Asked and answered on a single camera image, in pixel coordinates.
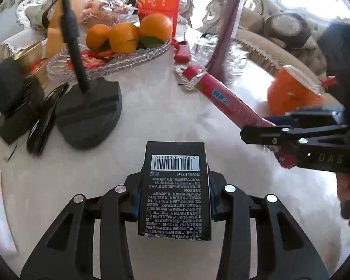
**table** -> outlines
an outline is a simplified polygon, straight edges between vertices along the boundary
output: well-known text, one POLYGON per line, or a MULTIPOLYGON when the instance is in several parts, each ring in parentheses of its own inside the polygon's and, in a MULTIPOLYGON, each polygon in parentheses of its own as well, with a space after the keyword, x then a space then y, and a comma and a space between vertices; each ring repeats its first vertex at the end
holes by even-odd
MULTIPOLYGON (((286 205, 332 273, 350 253, 350 229, 340 217, 335 175, 299 168, 285 170, 272 153, 246 145, 240 130, 207 98, 185 92, 172 71, 172 48, 158 59, 107 77, 119 81, 123 96, 117 127, 101 146, 77 151, 55 128, 41 158, 26 153, 26 136, 11 149, 0 140, 4 203, 18 255, 6 258, 19 274, 31 251, 76 194, 96 197, 140 171, 147 141, 203 141, 208 164, 247 194, 273 193, 286 205)), ((232 90, 267 115, 266 92, 273 77, 252 62, 232 90)), ((221 255, 224 223, 212 223, 212 241, 139 237, 127 224, 133 273, 138 280, 212 280, 221 255)), ((98 235, 94 266, 98 267, 98 235)), ((252 275, 256 242, 252 239, 252 275)))

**orange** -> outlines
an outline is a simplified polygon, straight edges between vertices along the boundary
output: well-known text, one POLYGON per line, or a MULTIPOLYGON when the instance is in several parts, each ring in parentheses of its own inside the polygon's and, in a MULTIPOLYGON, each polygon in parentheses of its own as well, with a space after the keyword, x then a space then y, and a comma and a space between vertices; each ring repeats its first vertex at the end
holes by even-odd
POLYGON ((283 66, 267 92, 271 115, 283 116, 296 108, 322 105, 322 95, 314 89, 315 83, 302 71, 293 66, 283 66))
POLYGON ((92 51, 100 51, 100 47, 109 39, 110 28, 104 24, 92 26, 85 39, 87 47, 92 51))
POLYGON ((113 53, 133 53, 138 45, 139 29, 131 23, 118 23, 109 32, 109 42, 113 53))
POLYGON ((140 38, 156 37, 166 42, 171 38, 173 29, 174 25, 168 16, 155 13, 142 19, 139 34, 140 38))

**orange juice cup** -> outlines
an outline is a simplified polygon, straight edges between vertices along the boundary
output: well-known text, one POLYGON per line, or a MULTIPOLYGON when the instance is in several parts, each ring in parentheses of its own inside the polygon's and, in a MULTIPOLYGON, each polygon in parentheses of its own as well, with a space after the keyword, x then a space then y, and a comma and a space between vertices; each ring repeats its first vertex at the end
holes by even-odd
POLYGON ((267 93, 268 105, 273 116, 311 105, 323 105, 323 96, 316 85, 302 71, 283 66, 276 74, 267 93))

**black box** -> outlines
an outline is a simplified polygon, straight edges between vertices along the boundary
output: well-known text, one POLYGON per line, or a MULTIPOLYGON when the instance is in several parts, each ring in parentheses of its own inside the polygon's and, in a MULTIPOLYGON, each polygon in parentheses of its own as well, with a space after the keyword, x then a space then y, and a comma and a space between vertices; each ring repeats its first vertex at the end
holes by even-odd
POLYGON ((139 235, 211 239, 204 143, 148 142, 142 174, 139 235))
POLYGON ((0 63, 0 112, 8 113, 20 104, 25 94, 26 82, 12 57, 0 63))
POLYGON ((34 78, 26 83, 21 103, 0 116, 0 137, 9 145, 34 126, 44 102, 44 91, 38 80, 34 78))

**black stand base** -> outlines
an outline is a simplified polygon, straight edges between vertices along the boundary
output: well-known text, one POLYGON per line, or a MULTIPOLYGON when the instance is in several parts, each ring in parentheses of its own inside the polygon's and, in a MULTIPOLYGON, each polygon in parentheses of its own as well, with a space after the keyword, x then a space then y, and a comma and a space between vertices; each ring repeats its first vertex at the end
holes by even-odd
POLYGON ((104 78, 90 81, 82 93, 79 85, 61 97, 56 107, 56 125, 66 142, 78 149, 94 148, 115 128, 122 111, 118 82, 104 78))
POLYGON ((0 137, 8 145, 34 126, 44 102, 44 91, 38 80, 26 80, 26 83, 22 101, 0 116, 0 137))

